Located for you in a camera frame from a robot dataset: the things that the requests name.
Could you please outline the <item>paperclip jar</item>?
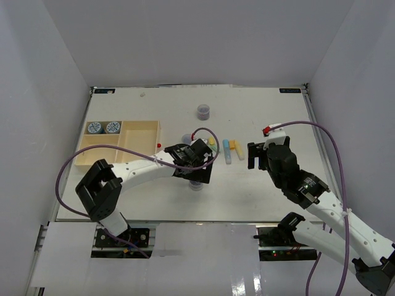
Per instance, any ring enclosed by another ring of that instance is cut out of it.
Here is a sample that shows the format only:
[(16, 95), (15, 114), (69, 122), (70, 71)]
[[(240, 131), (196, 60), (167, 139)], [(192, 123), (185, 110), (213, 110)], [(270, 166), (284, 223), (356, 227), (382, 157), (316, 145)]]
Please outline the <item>paperclip jar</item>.
[(207, 104), (201, 104), (197, 107), (198, 119), (204, 121), (210, 118), (210, 107)]
[(193, 140), (192, 134), (184, 134), (181, 137), (181, 142), (187, 145), (190, 145)]
[(200, 191), (204, 187), (204, 184), (200, 183), (200, 182), (196, 182), (196, 181), (190, 181), (189, 182), (189, 187), (193, 191)]

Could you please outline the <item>blue capped highlighter pen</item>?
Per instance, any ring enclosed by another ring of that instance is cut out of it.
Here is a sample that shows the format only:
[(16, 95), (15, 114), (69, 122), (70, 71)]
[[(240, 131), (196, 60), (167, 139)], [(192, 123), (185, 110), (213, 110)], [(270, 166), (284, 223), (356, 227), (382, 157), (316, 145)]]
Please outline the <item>blue capped highlighter pen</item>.
[(230, 142), (227, 139), (224, 139), (222, 141), (223, 144), (223, 152), (224, 152), (224, 157), (225, 157), (225, 163), (227, 165), (231, 164), (231, 151), (230, 151)]

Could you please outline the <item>blue white ink jar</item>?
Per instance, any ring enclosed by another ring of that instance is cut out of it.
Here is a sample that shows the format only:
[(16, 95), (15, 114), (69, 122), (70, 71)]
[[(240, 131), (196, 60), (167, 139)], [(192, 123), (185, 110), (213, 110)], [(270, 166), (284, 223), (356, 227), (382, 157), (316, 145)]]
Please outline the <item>blue white ink jar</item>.
[(102, 134), (104, 131), (101, 123), (98, 121), (89, 123), (86, 130), (88, 134)]
[(121, 123), (119, 121), (111, 121), (106, 125), (107, 134), (119, 134)]

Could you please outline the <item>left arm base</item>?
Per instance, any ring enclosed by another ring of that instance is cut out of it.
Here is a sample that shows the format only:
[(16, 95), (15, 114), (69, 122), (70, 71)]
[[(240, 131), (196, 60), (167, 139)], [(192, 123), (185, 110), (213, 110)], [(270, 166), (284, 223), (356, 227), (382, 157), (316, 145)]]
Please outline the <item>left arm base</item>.
[(152, 255), (154, 238), (149, 228), (129, 228), (118, 236), (110, 237), (97, 228), (91, 251), (92, 258), (148, 259)]

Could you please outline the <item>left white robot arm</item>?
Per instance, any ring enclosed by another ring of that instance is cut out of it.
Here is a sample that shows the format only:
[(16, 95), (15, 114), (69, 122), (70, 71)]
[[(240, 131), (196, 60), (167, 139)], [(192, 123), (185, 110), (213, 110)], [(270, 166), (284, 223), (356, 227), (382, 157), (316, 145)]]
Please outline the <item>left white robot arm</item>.
[(75, 188), (89, 218), (109, 232), (109, 239), (118, 246), (130, 240), (126, 219), (117, 208), (122, 192), (159, 178), (176, 177), (208, 184), (212, 171), (212, 149), (197, 139), (177, 144), (132, 162), (109, 164), (96, 161)]

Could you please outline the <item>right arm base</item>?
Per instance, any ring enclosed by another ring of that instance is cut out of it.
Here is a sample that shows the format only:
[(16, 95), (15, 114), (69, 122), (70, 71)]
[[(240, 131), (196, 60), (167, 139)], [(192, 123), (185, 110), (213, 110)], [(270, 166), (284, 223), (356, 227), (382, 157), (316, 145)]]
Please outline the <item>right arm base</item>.
[(315, 249), (296, 242), (292, 234), (277, 227), (257, 228), (254, 239), (259, 245), (261, 262), (314, 261), (318, 257)]

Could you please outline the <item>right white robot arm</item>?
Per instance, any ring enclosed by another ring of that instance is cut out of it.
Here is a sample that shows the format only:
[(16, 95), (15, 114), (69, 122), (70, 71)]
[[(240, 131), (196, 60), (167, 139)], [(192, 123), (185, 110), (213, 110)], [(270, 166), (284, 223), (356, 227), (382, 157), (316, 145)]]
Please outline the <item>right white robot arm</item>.
[(319, 177), (302, 170), (289, 148), (289, 137), (268, 138), (247, 145), (249, 169), (267, 171), (276, 188), (302, 209), (322, 220), (337, 236), (314, 227), (297, 214), (278, 225), (279, 240), (292, 246), (309, 245), (332, 259), (348, 263), (357, 280), (374, 295), (386, 295), (394, 284), (394, 242), (344, 210), (340, 200)]

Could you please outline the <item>yellow highlighter pen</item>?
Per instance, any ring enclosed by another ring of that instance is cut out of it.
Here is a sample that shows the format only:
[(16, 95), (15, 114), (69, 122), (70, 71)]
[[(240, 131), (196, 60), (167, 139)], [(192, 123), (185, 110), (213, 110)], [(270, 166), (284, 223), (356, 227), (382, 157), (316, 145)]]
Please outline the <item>yellow highlighter pen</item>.
[(237, 141), (237, 140), (235, 140), (235, 151), (237, 153), (239, 160), (245, 159), (243, 148), (242, 148), (241, 144), (239, 143), (239, 141)]

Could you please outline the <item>right table logo sticker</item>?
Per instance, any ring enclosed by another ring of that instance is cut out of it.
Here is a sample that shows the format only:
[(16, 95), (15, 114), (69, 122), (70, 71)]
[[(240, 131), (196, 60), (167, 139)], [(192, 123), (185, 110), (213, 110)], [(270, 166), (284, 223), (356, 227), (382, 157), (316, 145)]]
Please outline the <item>right table logo sticker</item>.
[(285, 94), (297, 94), (297, 93), (301, 93), (301, 89), (300, 88), (280, 88), (279, 92), (285, 93)]

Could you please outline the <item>table logo sticker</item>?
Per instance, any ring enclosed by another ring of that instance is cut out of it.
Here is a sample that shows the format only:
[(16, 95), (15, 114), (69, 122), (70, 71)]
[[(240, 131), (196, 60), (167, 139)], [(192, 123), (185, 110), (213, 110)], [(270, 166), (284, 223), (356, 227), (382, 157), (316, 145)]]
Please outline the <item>table logo sticker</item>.
[(96, 88), (94, 90), (95, 94), (113, 94), (114, 92), (115, 92), (115, 88), (104, 88), (104, 89)]
[(279, 92), (285, 93), (285, 94), (297, 94), (297, 93), (301, 93), (301, 89), (300, 88), (280, 88)]

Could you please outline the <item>beige wooden organizer tray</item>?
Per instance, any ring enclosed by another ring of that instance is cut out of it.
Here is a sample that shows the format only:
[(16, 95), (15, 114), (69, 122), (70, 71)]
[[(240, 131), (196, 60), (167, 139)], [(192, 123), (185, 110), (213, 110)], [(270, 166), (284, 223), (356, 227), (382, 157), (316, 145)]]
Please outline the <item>beige wooden organizer tray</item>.
[[(106, 125), (111, 121), (99, 121), (103, 127), (102, 134), (88, 134), (87, 126), (81, 137), (79, 149), (95, 145), (117, 146), (144, 155), (153, 155), (159, 151), (160, 142), (159, 121), (119, 121), (121, 129), (119, 134), (107, 134)], [(81, 170), (87, 170), (95, 161), (105, 159), (107, 163), (126, 163), (139, 159), (138, 156), (111, 148), (95, 148), (78, 155), (74, 165)]]

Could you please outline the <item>left table logo sticker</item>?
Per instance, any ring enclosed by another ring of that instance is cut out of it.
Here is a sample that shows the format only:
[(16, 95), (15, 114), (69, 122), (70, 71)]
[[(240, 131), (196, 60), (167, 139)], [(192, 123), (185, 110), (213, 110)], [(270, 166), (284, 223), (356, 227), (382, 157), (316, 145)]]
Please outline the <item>left table logo sticker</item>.
[(96, 88), (94, 90), (95, 94), (113, 94), (114, 92), (115, 92), (115, 88), (104, 88), (104, 89)]

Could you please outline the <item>aluminium table rail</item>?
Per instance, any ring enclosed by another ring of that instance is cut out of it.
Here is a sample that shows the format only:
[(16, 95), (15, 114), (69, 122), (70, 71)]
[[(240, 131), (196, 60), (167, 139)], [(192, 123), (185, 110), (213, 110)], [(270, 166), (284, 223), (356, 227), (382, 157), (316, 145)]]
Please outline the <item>aluminium table rail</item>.
[[(344, 170), (343, 170), (343, 162), (341, 160), (341, 156), (339, 153), (338, 145), (332, 136), (332, 134), (329, 132), (329, 130), (322, 126), (319, 125), (316, 119), (316, 116), (314, 114), (313, 110), (313, 105), (312, 105), (312, 100), (310, 98), (309, 94), (309, 84), (304, 83), (301, 87), (302, 95), (304, 97), (304, 101), (306, 104), (307, 112), (309, 115), (310, 121), (313, 123), (313, 131), (315, 135), (315, 139), (318, 145), (318, 149), (320, 152), (320, 156), (322, 159), (322, 162), (325, 167), (325, 174), (326, 177), (328, 178), (331, 188), (335, 190), (335, 194), (337, 198), (342, 202), (343, 204), (343, 212), (346, 214), (349, 214), (351, 211), (349, 209), (348, 205), (348, 200), (347, 200), (347, 190), (346, 190), (346, 182), (345, 182), (345, 177), (344, 177)], [(330, 156), (328, 154), (328, 151), (325, 146), (325, 141), (324, 139), (328, 139), (331, 148), (333, 152), (335, 153), (335, 158), (336, 158), (336, 163), (337, 163), (337, 169), (339, 173), (339, 181), (336, 179), (335, 176), (335, 169), (333, 168), (331, 162), (330, 162)]]

